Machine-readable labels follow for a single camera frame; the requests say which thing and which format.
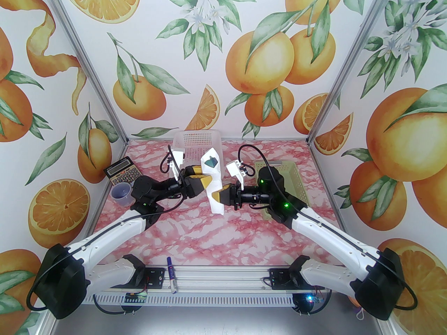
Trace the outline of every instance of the table surface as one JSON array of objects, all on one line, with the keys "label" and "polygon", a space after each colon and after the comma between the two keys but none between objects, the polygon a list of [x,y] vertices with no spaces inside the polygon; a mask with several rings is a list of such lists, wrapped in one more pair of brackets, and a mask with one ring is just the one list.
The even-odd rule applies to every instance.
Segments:
[{"label": "table surface", "polygon": [[[166,175],[159,170],[166,155],[168,141],[130,141],[126,152],[143,174],[157,180]],[[244,141],[222,141],[224,162],[237,158]],[[310,206],[322,217],[337,225],[323,184],[305,141],[254,142],[268,160],[290,160],[297,164],[306,188]],[[251,148],[244,149],[242,159],[251,165],[260,156]],[[234,182],[228,172],[223,184]],[[246,178],[254,185],[255,178]],[[169,208],[178,200],[166,200]],[[107,198],[96,225],[105,227],[121,216],[127,208]],[[110,253],[102,263],[111,263],[126,254],[133,254],[147,265],[164,265],[166,257],[175,265],[290,265],[299,255],[308,255],[324,263],[339,263],[324,249],[286,226],[262,219],[260,211],[244,206],[235,211],[225,206],[225,214],[212,214],[206,193],[188,199],[176,210],[161,215],[155,225],[128,240]]]}]

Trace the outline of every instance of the cup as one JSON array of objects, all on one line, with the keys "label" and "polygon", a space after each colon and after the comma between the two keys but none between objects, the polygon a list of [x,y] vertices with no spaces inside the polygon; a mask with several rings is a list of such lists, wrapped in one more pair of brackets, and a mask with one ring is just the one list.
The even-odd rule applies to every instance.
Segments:
[{"label": "cup", "polygon": [[110,195],[113,200],[123,207],[130,206],[135,202],[135,199],[131,196],[131,185],[127,182],[120,182],[112,187]]}]

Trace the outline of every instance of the plastic basket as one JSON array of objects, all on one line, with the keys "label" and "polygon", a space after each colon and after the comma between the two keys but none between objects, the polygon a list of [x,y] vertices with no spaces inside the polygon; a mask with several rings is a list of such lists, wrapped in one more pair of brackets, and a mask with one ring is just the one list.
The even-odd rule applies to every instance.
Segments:
[{"label": "plastic basket", "polygon": [[220,172],[225,173],[225,160],[222,155],[222,140],[218,131],[179,131],[174,134],[173,148],[185,149],[185,161],[182,165],[200,165],[200,158],[211,148],[220,158]]},{"label": "plastic basket", "polygon": [[[304,201],[306,204],[309,204],[309,198],[306,192],[306,189],[303,185],[303,181],[301,180],[300,173],[298,172],[298,168],[293,161],[269,161],[270,166],[274,166],[278,172],[284,177],[284,187],[286,191]],[[255,177],[256,180],[259,175],[259,170],[265,166],[264,161],[255,161],[254,168],[256,171]],[[264,220],[270,220],[272,217],[266,210],[261,210],[262,218]]]}]

